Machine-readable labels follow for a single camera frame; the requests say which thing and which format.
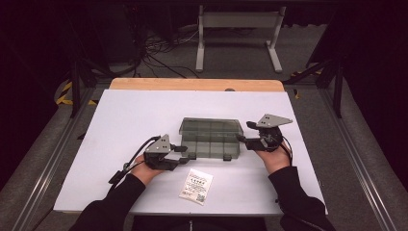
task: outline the white surface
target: white surface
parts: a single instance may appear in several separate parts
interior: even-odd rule
[[[305,192],[323,201],[319,184],[285,92],[105,90],[74,163],[64,181],[54,209],[78,212],[102,199],[108,181],[149,138],[178,134],[184,117],[238,119],[248,138],[257,131],[246,127],[265,113],[287,117],[293,123],[280,126],[293,148]],[[169,159],[180,154],[170,153]],[[180,198],[191,168],[214,175],[205,205]],[[239,159],[197,159],[157,176],[132,207],[131,213],[193,215],[281,214],[276,192],[268,181],[261,159],[241,144]]]

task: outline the hand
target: hand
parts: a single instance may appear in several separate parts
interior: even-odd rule
[[[135,160],[135,162],[141,162],[141,161],[144,161],[143,155],[140,155]],[[134,167],[130,171],[130,173],[132,173],[134,176],[138,177],[145,186],[147,186],[147,184],[149,184],[150,181],[155,176],[159,175],[162,172],[164,172],[164,170],[152,169],[145,163],[139,164],[138,166]]]
[[[282,142],[282,145],[286,147],[286,149],[290,150],[285,142]],[[255,151],[259,157],[264,161],[265,167],[269,174],[272,174],[276,170],[279,170],[283,167],[288,167],[290,165],[289,157],[286,154],[285,150],[279,146],[276,150],[272,152],[267,151]]]

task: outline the gray plastic box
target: gray plastic box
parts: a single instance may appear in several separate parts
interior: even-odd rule
[[[181,145],[188,148],[182,152],[183,157],[231,161],[240,155],[236,135],[242,135],[243,131],[237,119],[185,117],[179,134],[182,135]]]

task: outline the white card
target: white card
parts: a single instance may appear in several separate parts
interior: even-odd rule
[[[179,196],[200,205],[204,205],[212,181],[212,175],[199,170],[190,169],[183,190],[181,190]]]

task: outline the dark background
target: dark background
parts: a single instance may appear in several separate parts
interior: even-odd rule
[[[128,31],[123,6],[106,6],[109,5],[64,9],[82,42],[80,49],[84,56],[105,67],[139,55]],[[196,23],[196,9],[140,7],[138,23],[148,24],[159,35],[170,39],[178,27]],[[335,10],[287,8],[284,25],[320,25],[332,21],[310,62],[333,58],[340,51],[346,56],[344,77],[354,99],[395,174],[408,189],[405,145],[408,140],[405,90],[408,7],[388,1],[365,8]],[[61,43],[58,21],[49,13],[48,6],[40,3],[8,1],[0,8],[0,188],[58,109],[55,91],[70,76],[72,59]],[[119,41],[125,44],[121,52],[114,49]]]

